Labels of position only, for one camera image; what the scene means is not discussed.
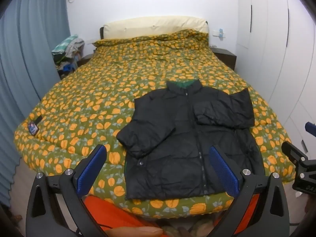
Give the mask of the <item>person's hand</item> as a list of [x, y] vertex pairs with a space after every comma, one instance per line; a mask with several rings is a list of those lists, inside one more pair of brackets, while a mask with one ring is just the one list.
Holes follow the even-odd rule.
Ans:
[[105, 231], [110, 237], [157, 237], [163, 235], [163, 229], [158, 227], [119, 227]]

